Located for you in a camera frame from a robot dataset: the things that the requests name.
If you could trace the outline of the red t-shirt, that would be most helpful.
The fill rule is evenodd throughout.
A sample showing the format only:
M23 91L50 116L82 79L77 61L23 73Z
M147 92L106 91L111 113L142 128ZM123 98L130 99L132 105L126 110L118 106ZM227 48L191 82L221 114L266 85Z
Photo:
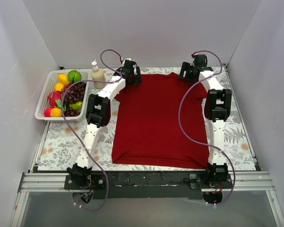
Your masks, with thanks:
M117 96L119 110L112 160L115 164L204 169L206 146L190 141L180 130L178 109L191 82L169 75L143 75L142 83L125 87ZM202 102L207 92L197 85L186 97L181 111L185 132L207 143Z

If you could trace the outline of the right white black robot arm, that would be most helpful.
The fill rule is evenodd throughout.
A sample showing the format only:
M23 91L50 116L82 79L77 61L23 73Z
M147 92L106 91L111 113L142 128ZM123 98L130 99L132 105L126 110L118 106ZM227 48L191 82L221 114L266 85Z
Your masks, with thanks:
M182 63L178 78L192 81L193 85L185 92L180 101L177 120L180 130L190 141L206 146L209 150L208 164L210 166L206 168L201 177L195 179L194 183L204 183L209 188L222 189L223 183L228 181L229 174L226 162L230 161L230 159L224 151L224 130L231 113L232 91L225 89L215 78L215 76L222 73L222 70L217 73L213 72L213 69L208 66L206 52L215 56L220 68L222 68L220 58L215 53L206 50L194 52L191 55L193 58L192 63ZM209 125L210 143L199 142L191 138L185 132L181 122L184 101L191 90L199 84L202 84L207 92L203 112Z

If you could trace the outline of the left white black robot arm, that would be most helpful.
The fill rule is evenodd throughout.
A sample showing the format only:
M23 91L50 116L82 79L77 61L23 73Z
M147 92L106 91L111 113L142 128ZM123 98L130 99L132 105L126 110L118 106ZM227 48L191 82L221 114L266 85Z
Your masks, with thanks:
M67 184L76 188L87 189L93 181L91 170L94 162L90 158L96 147L102 127L107 126L111 118L111 100L125 88L142 82L140 68L130 58L121 61L122 66L116 70L111 81L101 91L89 95L86 110L87 135L84 138L84 147L79 153L72 168L68 168L70 179Z

